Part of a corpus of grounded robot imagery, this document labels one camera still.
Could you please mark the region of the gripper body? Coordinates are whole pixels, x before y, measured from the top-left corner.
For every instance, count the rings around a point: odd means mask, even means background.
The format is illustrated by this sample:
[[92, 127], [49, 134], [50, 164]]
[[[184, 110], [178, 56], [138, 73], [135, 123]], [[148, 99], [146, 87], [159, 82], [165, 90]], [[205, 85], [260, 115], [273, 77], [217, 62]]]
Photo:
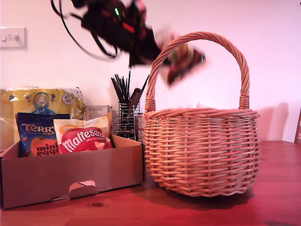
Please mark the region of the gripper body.
[[146, 6], [141, 0], [133, 0], [128, 6], [117, 1], [117, 46], [123, 51], [130, 51], [134, 43], [134, 34], [142, 37], [143, 29], [147, 28]]

